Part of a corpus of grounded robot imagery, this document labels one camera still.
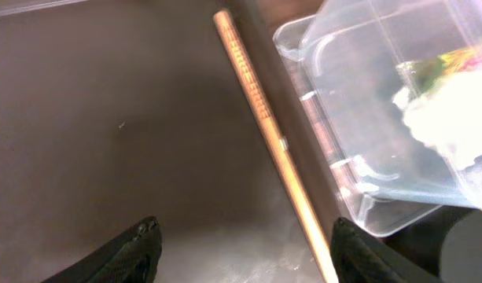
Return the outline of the food wrapper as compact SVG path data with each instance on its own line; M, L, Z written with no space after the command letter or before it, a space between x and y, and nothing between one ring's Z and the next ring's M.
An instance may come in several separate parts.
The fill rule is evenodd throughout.
M414 139L456 170L482 156L482 42L396 65L404 86L392 96Z

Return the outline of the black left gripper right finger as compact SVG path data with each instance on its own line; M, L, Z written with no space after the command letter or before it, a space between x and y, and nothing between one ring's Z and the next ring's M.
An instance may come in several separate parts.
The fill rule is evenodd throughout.
M338 280L344 283L441 282L342 217L333 224L330 255Z

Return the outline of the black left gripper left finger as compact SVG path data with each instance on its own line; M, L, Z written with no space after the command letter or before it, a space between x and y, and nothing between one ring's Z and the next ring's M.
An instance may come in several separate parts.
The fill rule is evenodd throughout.
M162 242L156 217L146 217L45 282L153 283Z

